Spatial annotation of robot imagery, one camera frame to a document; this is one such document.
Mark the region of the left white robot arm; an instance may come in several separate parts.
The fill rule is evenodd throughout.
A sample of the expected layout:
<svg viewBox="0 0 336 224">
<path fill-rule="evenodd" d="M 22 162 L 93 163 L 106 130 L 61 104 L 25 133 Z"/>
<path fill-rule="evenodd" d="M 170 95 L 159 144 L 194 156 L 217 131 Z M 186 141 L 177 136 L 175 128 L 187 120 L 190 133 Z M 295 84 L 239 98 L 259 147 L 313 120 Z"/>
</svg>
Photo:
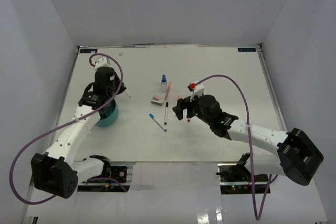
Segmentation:
<svg viewBox="0 0 336 224">
<path fill-rule="evenodd" d="M 103 66 L 95 70 L 94 82 L 85 88 L 78 102 L 74 123 L 43 154 L 36 153 L 31 159 L 35 188 L 67 199 L 79 183 L 92 178 L 104 182 L 110 178 L 107 157 L 91 155 L 76 162 L 75 156 L 94 126 L 107 127 L 117 120 L 119 109 L 114 97 L 124 90 L 113 68 Z"/>
</svg>

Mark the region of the blue cap marker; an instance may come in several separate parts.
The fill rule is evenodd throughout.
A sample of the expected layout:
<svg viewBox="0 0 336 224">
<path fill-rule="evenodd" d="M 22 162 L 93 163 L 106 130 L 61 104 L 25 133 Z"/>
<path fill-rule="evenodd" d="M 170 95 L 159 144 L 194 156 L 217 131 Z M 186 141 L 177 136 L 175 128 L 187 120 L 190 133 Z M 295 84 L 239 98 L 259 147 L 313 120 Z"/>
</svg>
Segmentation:
<svg viewBox="0 0 336 224">
<path fill-rule="evenodd" d="M 160 127 L 162 131 L 167 132 L 167 129 L 156 119 L 156 117 L 152 113 L 150 113 L 149 116 Z"/>
</svg>

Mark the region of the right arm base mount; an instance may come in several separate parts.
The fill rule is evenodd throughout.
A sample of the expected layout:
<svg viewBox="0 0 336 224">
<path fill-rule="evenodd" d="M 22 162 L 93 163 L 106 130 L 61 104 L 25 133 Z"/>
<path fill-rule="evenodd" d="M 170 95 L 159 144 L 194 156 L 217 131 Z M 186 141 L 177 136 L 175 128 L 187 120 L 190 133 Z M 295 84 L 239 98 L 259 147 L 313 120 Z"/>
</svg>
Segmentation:
<svg viewBox="0 0 336 224">
<path fill-rule="evenodd" d="M 222 195 L 251 195 L 252 179 L 250 172 L 234 165 L 219 165 L 216 175 L 219 177 Z M 263 194 L 268 183 L 268 175 L 254 176 L 255 193 Z"/>
</svg>

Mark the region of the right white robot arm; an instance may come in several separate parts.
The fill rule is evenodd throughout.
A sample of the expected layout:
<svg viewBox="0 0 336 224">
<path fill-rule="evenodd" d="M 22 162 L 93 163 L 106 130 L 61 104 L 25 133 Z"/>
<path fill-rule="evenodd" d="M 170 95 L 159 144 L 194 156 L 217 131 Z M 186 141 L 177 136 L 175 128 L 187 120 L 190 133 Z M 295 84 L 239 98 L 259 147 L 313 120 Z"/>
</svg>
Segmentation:
<svg viewBox="0 0 336 224">
<path fill-rule="evenodd" d="M 307 186 L 324 160 L 324 156 L 301 129 L 276 131 L 261 126 L 248 126 L 235 115 L 224 112 L 212 95 L 178 99 L 173 112 L 178 120 L 197 117 L 218 137 L 240 141 L 261 148 L 268 154 L 244 158 L 238 166 L 238 177 L 247 182 L 256 174 L 286 176 Z"/>
</svg>

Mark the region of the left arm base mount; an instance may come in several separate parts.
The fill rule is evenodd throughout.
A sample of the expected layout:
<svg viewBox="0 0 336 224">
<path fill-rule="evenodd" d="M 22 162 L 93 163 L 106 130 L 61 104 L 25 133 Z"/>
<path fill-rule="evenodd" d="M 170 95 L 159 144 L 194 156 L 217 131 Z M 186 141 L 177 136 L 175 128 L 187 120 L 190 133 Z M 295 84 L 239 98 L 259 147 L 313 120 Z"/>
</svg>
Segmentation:
<svg viewBox="0 0 336 224">
<path fill-rule="evenodd" d="M 127 166 L 111 166 L 99 176 L 85 180 L 77 191 L 91 193 L 126 193 L 130 189 L 131 175 Z"/>
</svg>

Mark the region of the black cap marker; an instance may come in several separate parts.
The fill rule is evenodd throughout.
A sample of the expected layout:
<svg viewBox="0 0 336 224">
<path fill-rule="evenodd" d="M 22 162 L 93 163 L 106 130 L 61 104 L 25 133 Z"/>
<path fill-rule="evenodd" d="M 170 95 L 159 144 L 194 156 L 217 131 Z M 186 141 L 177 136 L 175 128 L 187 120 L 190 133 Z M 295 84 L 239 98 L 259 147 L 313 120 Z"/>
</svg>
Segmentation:
<svg viewBox="0 0 336 224">
<path fill-rule="evenodd" d="M 168 117 L 169 103 L 165 103 L 165 113 L 164 113 L 164 125 L 167 125 L 167 117 Z"/>
</svg>

